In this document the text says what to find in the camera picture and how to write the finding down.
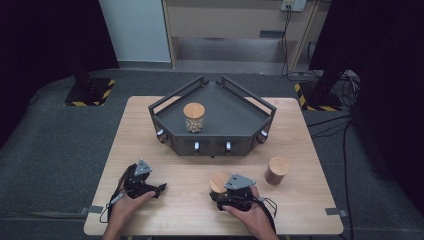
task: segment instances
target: yellow and black hazard tape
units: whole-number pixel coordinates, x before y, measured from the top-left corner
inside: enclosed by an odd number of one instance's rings
[[[299,84],[295,84],[294,88],[296,89],[296,93],[297,96],[299,98],[299,104],[300,107],[303,110],[308,110],[308,111],[329,111],[329,112],[333,112],[333,111],[342,111],[342,107],[340,106],[309,106],[308,102],[306,101],[305,95],[303,94],[303,91],[300,87]]]
[[[113,85],[115,84],[115,80],[110,80],[107,88],[105,89],[105,92],[103,93],[103,97],[101,101],[92,102],[92,101],[72,101],[72,102],[65,102],[65,106],[76,106],[76,107],[86,107],[86,106],[102,106],[106,99],[110,95],[110,91],[112,90]]]

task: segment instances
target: controller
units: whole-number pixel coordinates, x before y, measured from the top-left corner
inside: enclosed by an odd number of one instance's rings
[[[128,168],[124,181],[124,188],[130,198],[138,198],[150,191],[156,192],[153,198],[159,198],[160,193],[166,188],[166,183],[158,187],[147,184],[146,179],[149,177],[152,170],[153,169],[142,159],[138,164],[133,164]]]
[[[138,198],[150,191],[156,192],[153,198],[159,198],[160,193],[166,188],[166,183],[159,185],[158,187],[147,184],[146,179],[149,177],[151,171],[153,171],[153,169],[143,159],[127,168],[122,177],[119,179],[118,187],[113,193],[108,204],[108,219],[112,213],[113,205],[123,196],[123,193],[121,193],[122,182],[124,186],[123,189],[132,199]]]
[[[253,202],[259,202],[250,189],[250,186],[255,184],[256,182],[249,178],[233,174],[224,185],[226,192],[211,192],[209,195],[220,211],[224,210],[222,206],[228,205],[246,212],[250,210]]]

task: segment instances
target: jar with nuts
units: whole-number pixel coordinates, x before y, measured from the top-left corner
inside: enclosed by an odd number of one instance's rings
[[[184,115],[186,116],[186,128],[191,133],[199,133],[204,126],[203,115],[205,107],[200,103],[189,103],[184,107]]]

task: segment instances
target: electrical outlet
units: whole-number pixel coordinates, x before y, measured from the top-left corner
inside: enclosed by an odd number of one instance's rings
[[[305,8],[306,0],[283,0],[281,11],[301,12]]]
[[[292,11],[301,12],[305,8],[306,0],[295,0],[292,6]]]
[[[283,4],[281,5],[281,11],[289,11],[290,9],[293,9],[294,0],[283,0]]]

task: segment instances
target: white cabinet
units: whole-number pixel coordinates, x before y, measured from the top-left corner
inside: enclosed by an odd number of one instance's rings
[[[100,0],[118,61],[171,62],[161,0]]]

